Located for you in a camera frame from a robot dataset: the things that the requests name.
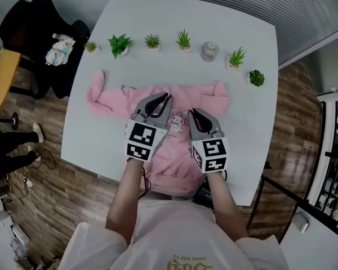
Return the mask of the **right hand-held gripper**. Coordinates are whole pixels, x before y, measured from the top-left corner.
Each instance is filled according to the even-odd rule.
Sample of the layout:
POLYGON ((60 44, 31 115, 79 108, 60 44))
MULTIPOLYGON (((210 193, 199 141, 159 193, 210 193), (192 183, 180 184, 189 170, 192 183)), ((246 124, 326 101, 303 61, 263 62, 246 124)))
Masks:
POLYGON ((219 121, 202 109, 189 111, 189 132, 192 158, 202 173, 225 171, 229 161, 228 139, 219 121), (202 132, 213 132, 203 136, 202 132))

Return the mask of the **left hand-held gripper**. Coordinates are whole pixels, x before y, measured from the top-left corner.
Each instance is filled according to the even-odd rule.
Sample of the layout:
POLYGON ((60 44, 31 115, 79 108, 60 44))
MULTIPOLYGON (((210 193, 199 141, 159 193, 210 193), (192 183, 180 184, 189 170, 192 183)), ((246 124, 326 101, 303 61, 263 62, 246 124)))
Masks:
POLYGON ((128 121, 125 132, 124 154, 130 158, 150 162, 161 147, 167 135, 173 98, 168 93, 152 94, 143 98, 128 121), (151 117, 154 110, 163 103, 158 115, 151 117))

